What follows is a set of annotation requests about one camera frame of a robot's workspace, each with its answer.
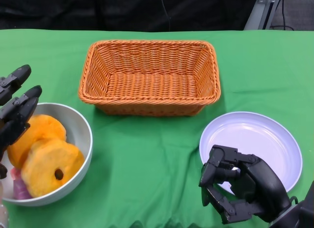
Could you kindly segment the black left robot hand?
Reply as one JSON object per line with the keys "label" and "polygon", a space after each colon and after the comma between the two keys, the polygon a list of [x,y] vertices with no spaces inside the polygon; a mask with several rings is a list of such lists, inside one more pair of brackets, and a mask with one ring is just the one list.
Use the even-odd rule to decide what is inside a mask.
{"label": "black left robot hand", "polygon": [[33,115],[39,97],[40,85],[27,90],[20,97],[13,97],[31,74],[31,67],[25,64],[7,77],[0,78],[0,156],[8,146],[15,143],[30,127],[28,120]]}

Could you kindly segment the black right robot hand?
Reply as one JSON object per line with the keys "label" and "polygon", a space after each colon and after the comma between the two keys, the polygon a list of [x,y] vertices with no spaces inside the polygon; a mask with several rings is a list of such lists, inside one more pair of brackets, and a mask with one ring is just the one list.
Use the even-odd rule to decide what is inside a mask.
{"label": "black right robot hand", "polygon": [[212,204],[223,224],[247,221],[256,215],[270,223],[291,207],[282,182],[254,154],[213,145],[201,169],[202,204]]}

